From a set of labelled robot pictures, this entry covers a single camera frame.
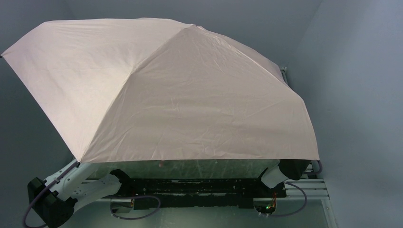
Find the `pink folding umbrella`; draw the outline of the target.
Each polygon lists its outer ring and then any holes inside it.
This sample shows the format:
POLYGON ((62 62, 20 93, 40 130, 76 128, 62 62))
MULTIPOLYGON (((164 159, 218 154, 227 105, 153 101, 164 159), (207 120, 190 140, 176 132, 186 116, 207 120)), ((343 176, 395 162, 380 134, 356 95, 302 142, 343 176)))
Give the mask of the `pink folding umbrella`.
POLYGON ((279 67, 201 26, 48 21, 2 57, 82 163, 319 159, 279 67))

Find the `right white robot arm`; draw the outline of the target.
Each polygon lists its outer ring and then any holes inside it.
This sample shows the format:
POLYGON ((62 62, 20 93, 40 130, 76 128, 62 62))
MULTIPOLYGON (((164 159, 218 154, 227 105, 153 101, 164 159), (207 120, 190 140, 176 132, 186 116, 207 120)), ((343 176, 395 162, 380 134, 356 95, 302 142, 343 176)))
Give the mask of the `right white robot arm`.
POLYGON ((297 181, 310 163, 311 160, 282 159, 276 167, 263 171, 259 180, 271 189, 287 180, 297 181))

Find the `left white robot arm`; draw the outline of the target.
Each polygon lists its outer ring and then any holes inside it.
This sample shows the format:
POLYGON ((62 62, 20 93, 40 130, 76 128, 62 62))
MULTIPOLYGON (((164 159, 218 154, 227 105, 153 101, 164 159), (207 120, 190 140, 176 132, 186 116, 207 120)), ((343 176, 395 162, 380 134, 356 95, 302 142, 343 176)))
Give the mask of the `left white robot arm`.
POLYGON ((28 227, 26 219, 31 210, 44 222, 42 227, 58 228, 84 206, 117 194, 127 178, 121 170, 84 182, 98 167, 98 163, 73 160, 43 180, 33 178, 27 185, 29 206, 23 216, 23 227, 28 227))

